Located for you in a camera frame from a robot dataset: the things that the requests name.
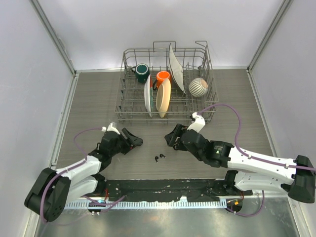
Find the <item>black oblong charging case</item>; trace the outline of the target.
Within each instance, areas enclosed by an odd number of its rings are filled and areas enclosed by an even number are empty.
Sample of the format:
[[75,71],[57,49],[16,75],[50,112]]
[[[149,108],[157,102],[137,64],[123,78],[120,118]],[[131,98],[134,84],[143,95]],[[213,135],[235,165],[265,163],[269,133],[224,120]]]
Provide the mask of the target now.
[[143,144],[143,139],[141,138],[136,138],[134,140],[135,146],[141,146]]

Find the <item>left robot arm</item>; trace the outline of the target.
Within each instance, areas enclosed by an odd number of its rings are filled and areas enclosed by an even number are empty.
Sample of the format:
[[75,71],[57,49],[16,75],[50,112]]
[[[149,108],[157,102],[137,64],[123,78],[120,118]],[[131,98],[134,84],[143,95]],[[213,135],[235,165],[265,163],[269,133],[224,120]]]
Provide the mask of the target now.
[[45,168],[38,175],[27,194],[24,206],[38,214],[44,223],[55,221],[65,206],[84,195],[100,197],[106,188],[106,180],[100,174],[117,154],[127,154],[143,145],[143,139],[126,128],[118,130],[111,122],[101,127],[101,141],[84,158],[60,169]]

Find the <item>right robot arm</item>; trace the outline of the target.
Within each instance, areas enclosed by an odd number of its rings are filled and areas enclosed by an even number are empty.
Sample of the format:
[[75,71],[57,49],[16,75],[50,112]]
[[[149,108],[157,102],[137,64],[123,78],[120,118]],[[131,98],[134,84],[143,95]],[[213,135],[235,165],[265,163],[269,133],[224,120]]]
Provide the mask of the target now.
[[229,195],[248,190],[276,191],[286,192],[299,202],[315,202],[316,169],[306,156],[277,158],[250,152],[228,142],[209,141],[181,124],[164,138],[175,150],[187,151],[212,167],[229,169],[223,182]]

